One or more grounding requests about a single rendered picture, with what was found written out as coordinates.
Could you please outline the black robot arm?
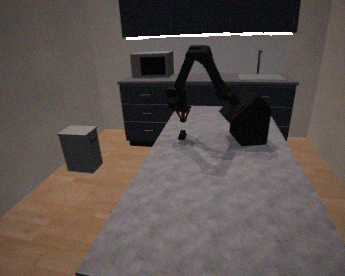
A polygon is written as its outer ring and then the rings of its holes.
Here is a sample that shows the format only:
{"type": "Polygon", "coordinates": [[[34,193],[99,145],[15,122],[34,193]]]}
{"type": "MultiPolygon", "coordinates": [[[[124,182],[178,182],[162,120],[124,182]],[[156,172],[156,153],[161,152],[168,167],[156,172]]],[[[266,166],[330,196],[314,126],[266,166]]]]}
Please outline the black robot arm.
{"type": "Polygon", "coordinates": [[[218,99],[227,100],[235,113],[237,114],[243,108],[245,104],[239,98],[238,94],[232,92],[231,88],[228,88],[226,83],[222,80],[218,69],[214,63],[213,54],[211,48],[207,45],[191,45],[188,51],[185,54],[185,60],[179,72],[179,75],[176,79],[174,86],[168,86],[166,88],[166,97],[167,98],[176,98],[174,101],[168,102],[168,108],[171,111],[176,111],[177,108],[186,107],[186,90],[184,89],[189,71],[192,68],[194,61],[200,62],[206,69],[215,89],[215,94],[218,99]],[[195,48],[200,47],[200,48],[195,48]],[[194,50],[194,49],[200,49],[194,50]],[[207,62],[208,61],[208,62],[207,62]],[[229,96],[230,95],[230,96],[229,96]],[[179,99],[179,100],[178,100],[179,99]],[[183,100],[180,100],[183,99],[183,100]],[[243,107],[242,107],[243,106],[243,107]],[[237,111],[238,110],[238,111],[237,111]]]}

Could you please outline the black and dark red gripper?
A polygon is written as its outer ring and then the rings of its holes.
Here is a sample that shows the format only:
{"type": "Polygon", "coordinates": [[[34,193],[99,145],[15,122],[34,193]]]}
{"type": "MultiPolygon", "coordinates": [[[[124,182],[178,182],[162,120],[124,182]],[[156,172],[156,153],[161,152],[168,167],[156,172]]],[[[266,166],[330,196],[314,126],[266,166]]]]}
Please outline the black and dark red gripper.
{"type": "Polygon", "coordinates": [[[187,105],[187,101],[186,101],[186,107],[185,108],[177,108],[175,112],[177,113],[179,118],[183,116],[184,121],[186,121],[187,116],[190,112],[190,109],[191,109],[191,106],[187,105]],[[181,116],[180,116],[179,112],[181,112],[181,116]],[[185,113],[186,113],[186,117],[185,117],[185,113]]]}

